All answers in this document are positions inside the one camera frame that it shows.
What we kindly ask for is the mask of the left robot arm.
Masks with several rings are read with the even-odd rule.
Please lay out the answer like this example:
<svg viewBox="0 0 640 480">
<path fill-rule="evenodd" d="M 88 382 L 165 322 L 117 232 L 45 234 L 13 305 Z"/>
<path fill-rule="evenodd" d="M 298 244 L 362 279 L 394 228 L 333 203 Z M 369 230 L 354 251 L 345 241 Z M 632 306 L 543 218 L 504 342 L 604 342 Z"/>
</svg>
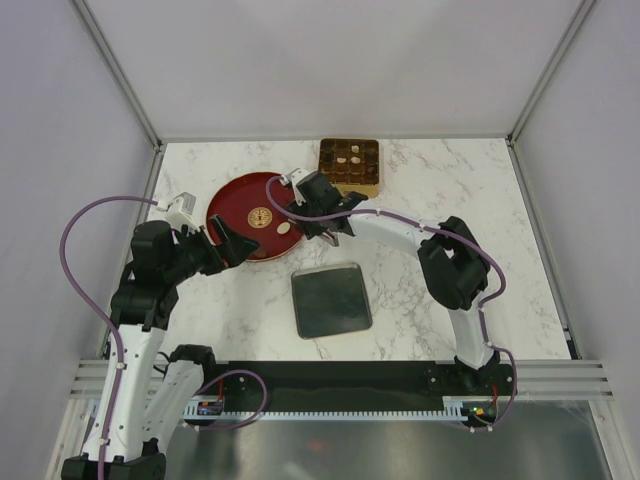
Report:
<svg viewBox="0 0 640 480">
<path fill-rule="evenodd" d="M 132 259 L 111 299 L 109 364 L 98 412 L 82 451 L 64 461 L 64 479 L 161 479 L 166 450 L 191 398 L 213 391 L 219 380 L 215 356 L 202 345 L 181 345 L 171 354 L 161 386 L 148 394 L 155 360 L 179 295 L 197 275 L 236 267 L 259 248 L 217 215 L 210 222 L 220 241 L 164 220 L 135 227 Z"/>
</svg>

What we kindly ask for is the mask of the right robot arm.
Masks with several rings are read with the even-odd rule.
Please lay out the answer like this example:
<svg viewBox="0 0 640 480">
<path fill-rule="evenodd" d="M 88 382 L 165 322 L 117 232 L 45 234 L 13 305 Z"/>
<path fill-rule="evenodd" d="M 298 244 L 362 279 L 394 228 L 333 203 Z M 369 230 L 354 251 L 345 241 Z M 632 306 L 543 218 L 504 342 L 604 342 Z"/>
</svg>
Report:
<svg viewBox="0 0 640 480">
<path fill-rule="evenodd" d="M 343 195 L 319 171 L 296 169 L 279 182 L 294 194 L 283 211 L 308 238 L 372 239 L 417 259 L 429 294 L 450 316 L 458 385 L 473 395 L 491 386 L 500 350 L 489 340 L 483 307 L 504 293 L 506 278 L 462 219 L 429 226 L 362 193 Z"/>
</svg>

